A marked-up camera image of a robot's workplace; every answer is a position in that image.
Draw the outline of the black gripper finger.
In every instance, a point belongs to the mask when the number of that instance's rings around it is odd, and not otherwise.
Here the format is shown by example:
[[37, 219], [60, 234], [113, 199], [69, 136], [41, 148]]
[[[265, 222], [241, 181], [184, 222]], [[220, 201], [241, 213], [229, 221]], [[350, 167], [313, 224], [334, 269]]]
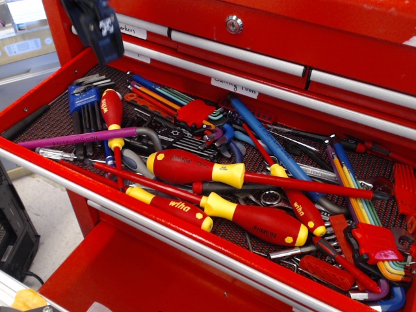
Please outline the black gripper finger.
[[63, 1], [76, 33], [91, 47], [100, 64], [108, 64], [124, 54], [120, 25], [108, 1]]

